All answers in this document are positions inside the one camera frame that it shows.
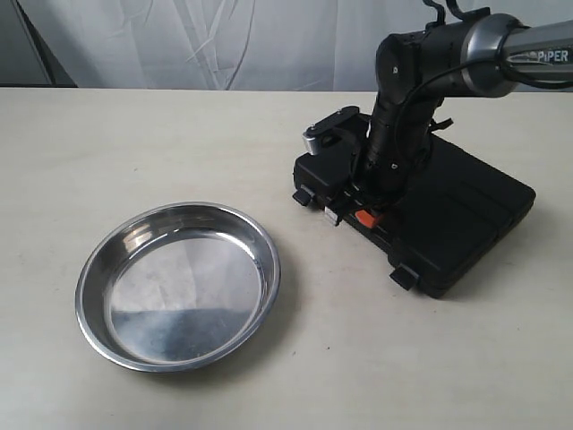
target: white fabric backdrop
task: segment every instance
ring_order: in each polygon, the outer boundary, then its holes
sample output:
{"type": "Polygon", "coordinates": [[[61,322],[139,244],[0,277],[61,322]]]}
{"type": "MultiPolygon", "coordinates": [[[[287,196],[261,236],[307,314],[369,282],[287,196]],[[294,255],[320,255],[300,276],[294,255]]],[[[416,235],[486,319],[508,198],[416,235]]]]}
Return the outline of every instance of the white fabric backdrop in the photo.
{"type": "MultiPolygon", "coordinates": [[[[384,37],[433,19],[422,0],[20,2],[78,86],[104,88],[374,90],[384,37]]],[[[573,18],[571,0],[459,3],[529,25],[573,18]]]]}

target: metal plate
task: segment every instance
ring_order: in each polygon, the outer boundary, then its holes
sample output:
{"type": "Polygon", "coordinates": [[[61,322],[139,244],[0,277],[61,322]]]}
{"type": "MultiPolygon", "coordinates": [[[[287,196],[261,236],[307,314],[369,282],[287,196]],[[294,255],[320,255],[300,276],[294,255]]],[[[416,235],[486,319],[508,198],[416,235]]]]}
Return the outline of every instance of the metal plate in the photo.
{"type": "Polygon", "coordinates": [[[245,342],[280,279],[269,235],[239,211],[180,203],[117,228],[90,256],[75,308],[86,339],[133,370],[205,366],[245,342]]]}

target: white table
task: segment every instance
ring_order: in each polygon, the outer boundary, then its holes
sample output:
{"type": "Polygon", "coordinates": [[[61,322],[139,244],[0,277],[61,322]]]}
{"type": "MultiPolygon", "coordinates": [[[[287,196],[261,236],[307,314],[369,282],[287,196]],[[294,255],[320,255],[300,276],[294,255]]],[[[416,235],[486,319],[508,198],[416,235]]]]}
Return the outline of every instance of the white table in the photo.
{"type": "Polygon", "coordinates": [[[372,94],[0,90],[0,428],[570,428],[568,94],[448,100],[443,136],[531,185],[530,215],[445,300],[291,199],[309,123],[372,94]],[[75,321],[80,269],[147,209],[213,201],[275,238],[260,331],[191,374],[137,374],[75,321]]]}

